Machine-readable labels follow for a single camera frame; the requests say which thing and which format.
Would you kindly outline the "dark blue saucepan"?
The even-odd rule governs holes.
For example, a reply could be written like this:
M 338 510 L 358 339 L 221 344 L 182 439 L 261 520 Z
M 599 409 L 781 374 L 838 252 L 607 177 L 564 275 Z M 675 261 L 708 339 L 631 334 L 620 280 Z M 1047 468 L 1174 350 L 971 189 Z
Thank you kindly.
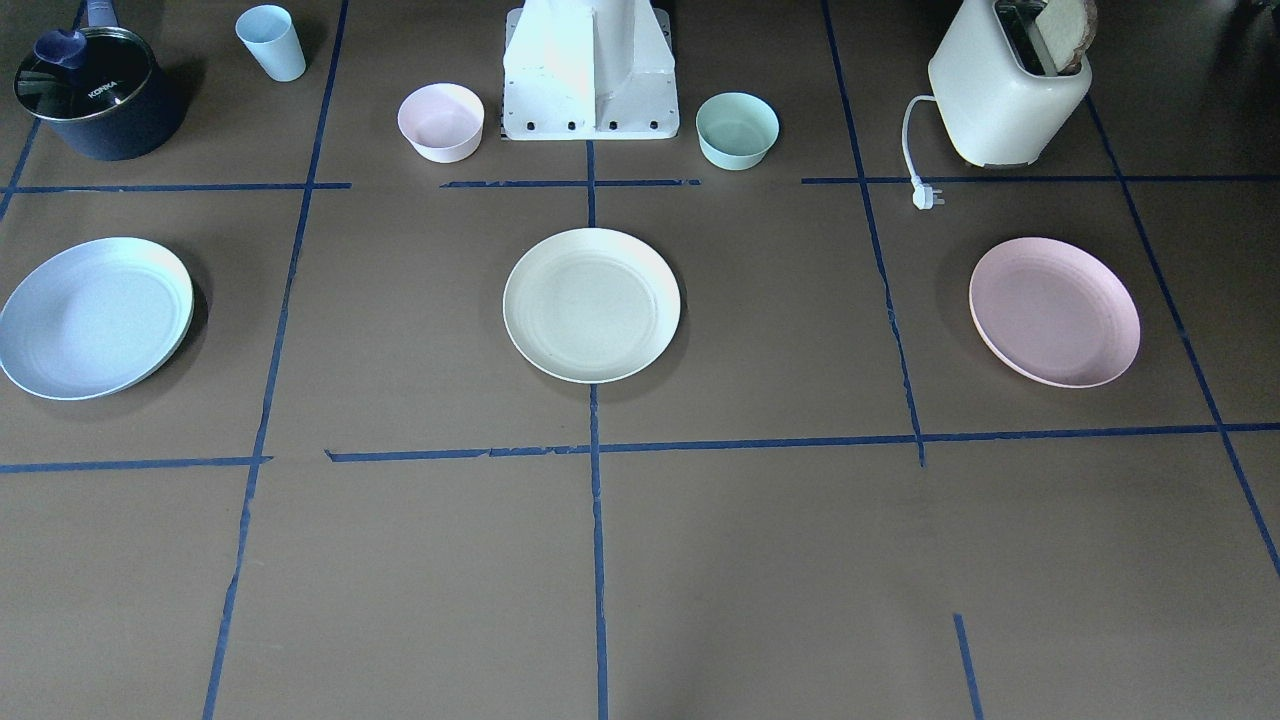
M 118 20 L 113 1 L 84 3 L 84 26 L 78 29 L 95 26 L 125 29 Z M 82 156 L 100 161 L 141 158 L 165 143 L 180 127 L 186 113 L 179 91 L 159 64 L 155 54 L 154 58 L 157 63 L 157 72 L 150 83 L 132 100 L 102 115 L 68 122 L 45 120 L 27 111 L 51 127 L 72 150 Z

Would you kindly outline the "cream toaster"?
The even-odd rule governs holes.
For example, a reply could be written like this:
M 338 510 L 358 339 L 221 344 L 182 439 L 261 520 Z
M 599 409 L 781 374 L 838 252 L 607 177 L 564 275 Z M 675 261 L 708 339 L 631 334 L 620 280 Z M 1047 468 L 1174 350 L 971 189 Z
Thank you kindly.
M 1037 161 L 1093 79 L 1087 58 L 1056 76 L 1034 19 L 1046 1 L 964 1 L 928 63 L 957 154 L 986 168 Z

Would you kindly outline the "bread slice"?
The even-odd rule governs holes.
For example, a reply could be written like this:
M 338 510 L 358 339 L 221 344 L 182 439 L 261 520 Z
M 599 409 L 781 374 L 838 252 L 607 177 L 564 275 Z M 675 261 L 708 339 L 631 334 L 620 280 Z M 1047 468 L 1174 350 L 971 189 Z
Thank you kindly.
M 1096 1 L 1046 1 L 1034 23 L 1055 74 L 1076 74 L 1096 37 Z

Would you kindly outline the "pink plate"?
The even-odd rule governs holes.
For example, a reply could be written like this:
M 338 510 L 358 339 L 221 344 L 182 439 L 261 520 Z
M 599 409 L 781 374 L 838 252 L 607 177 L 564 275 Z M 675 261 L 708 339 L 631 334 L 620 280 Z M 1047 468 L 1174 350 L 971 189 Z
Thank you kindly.
M 972 272 L 968 305 L 987 348 L 1046 386 L 1105 386 L 1140 350 L 1130 291 L 1101 260 L 1059 240 L 1021 237 L 988 250 Z

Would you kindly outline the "glass pot lid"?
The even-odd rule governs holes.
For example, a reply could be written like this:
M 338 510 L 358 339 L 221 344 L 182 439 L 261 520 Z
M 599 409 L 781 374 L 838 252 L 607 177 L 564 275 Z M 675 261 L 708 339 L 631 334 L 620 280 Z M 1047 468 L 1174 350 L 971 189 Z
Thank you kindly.
M 156 72 L 150 46 L 128 29 L 51 29 L 33 42 L 13 88 L 20 105 L 38 118 L 83 120 L 132 100 Z

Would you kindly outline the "green bowl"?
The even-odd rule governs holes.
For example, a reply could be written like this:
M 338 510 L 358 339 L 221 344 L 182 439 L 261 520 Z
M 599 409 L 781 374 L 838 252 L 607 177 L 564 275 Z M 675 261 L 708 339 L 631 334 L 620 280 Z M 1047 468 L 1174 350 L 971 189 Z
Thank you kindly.
M 717 94 L 695 115 L 699 149 L 705 160 L 722 170 L 748 170 L 765 158 L 777 142 L 781 123 L 774 109 L 750 94 Z

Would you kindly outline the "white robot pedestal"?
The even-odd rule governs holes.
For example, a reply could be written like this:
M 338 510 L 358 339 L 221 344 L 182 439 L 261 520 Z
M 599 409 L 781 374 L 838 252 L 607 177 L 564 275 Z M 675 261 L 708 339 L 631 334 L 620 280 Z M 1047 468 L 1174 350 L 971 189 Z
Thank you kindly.
M 669 13 L 650 1 L 526 1 L 507 13 L 513 141 L 648 141 L 680 128 Z

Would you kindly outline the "cream plate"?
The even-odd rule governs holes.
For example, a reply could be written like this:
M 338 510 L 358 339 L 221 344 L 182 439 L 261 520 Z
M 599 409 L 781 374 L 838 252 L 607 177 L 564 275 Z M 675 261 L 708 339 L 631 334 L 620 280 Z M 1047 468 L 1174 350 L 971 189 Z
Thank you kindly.
M 517 351 L 554 378 L 600 384 L 650 366 L 682 313 L 675 272 L 620 231 L 579 228 L 534 245 L 511 270 L 503 322 Z

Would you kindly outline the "blue plate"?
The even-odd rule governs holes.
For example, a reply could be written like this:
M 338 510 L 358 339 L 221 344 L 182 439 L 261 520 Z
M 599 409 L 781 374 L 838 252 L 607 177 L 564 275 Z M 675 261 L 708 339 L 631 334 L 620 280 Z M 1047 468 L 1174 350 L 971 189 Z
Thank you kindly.
M 163 366 L 193 316 L 195 284 L 173 251 L 136 237 L 92 240 L 13 291 L 1 315 L 3 372 L 41 398 L 114 395 Z

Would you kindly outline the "pink bowl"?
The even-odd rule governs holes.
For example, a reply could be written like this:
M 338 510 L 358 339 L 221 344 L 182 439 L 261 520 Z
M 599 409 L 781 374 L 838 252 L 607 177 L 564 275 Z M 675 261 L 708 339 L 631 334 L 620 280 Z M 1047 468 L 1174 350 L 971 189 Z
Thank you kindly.
M 475 154 L 485 115 L 483 100 L 472 90 L 434 83 L 410 94 L 396 119 L 401 135 L 421 158 L 452 164 Z

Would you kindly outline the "light blue cup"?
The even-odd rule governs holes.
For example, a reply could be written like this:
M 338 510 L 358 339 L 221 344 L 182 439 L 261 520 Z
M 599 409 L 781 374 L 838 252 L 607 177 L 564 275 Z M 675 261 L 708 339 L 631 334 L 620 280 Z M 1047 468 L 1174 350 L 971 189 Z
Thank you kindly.
M 300 37 L 292 14 L 283 6 L 262 4 L 242 12 L 236 36 L 270 79 L 292 82 L 305 73 Z

